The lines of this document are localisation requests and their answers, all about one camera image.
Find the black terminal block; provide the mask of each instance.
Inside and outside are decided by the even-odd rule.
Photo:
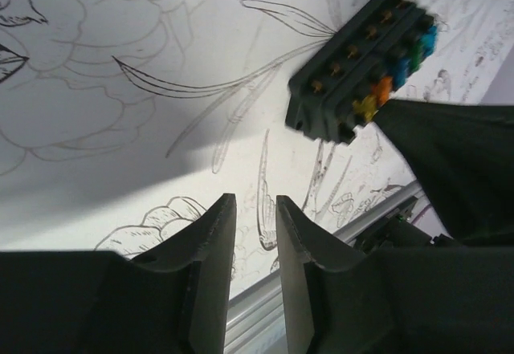
[[[291,77],[286,125],[349,144],[434,52],[434,17],[408,0],[370,0]]]

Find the white surface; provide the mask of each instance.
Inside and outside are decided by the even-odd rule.
[[[334,231],[407,183],[373,125],[337,147],[284,128],[292,72],[366,1],[0,0],[0,248],[133,256],[235,192],[233,296],[276,268],[275,195]],[[514,0],[419,1],[438,51],[398,95],[478,102]]]

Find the black object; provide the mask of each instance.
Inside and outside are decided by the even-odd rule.
[[[372,95],[388,70],[398,73],[394,64],[433,23],[414,2],[370,0],[291,77],[286,125],[311,139],[349,144],[355,126],[366,125],[354,101]]]
[[[514,107],[390,100],[374,122],[403,155],[448,233],[514,244]]]
[[[514,352],[514,249],[382,246],[367,255],[288,197],[277,197],[276,211],[289,352]]]
[[[236,204],[135,257],[0,253],[1,353],[222,353]]]

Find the metal rail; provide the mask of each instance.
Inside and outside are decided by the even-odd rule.
[[[409,197],[422,191],[416,181],[411,182],[391,197],[378,203],[359,218],[348,223],[334,235],[346,243],[351,243],[356,236],[376,220],[386,216],[391,210],[402,204]],[[264,341],[272,344],[277,340],[269,327],[275,325],[279,333],[284,331],[284,307],[279,272],[268,275],[254,286],[233,298],[229,303],[226,322],[225,353],[241,352],[249,342],[255,340],[265,330],[269,332]]]

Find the table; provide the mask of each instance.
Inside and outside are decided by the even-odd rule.
[[[275,196],[334,232],[413,179],[368,125],[284,127],[287,81],[368,0],[0,0],[0,248],[131,258],[238,200],[230,296],[278,268]],[[436,53],[396,96],[476,104],[514,0],[418,0]]]

